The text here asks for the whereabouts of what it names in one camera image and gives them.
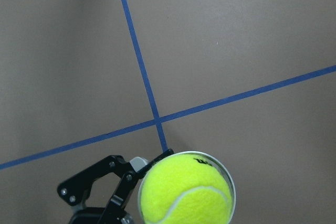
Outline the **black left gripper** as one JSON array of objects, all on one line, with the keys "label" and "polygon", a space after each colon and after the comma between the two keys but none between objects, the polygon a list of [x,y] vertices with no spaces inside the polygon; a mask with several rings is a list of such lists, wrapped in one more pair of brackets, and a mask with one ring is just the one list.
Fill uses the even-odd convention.
[{"label": "black left gripper", "polygon": [[[123,156],[109,155],[60,183],[57,193],[73,211],[69,224],[134,223],[125,208],[137,183],[156,163],[172,154],[174,151],[169,149],[152,161],[135,157],[129,162]],[[106,206],[87,207],[86,200],[90,197],[93,183],[111,173],[120,180]]]}]

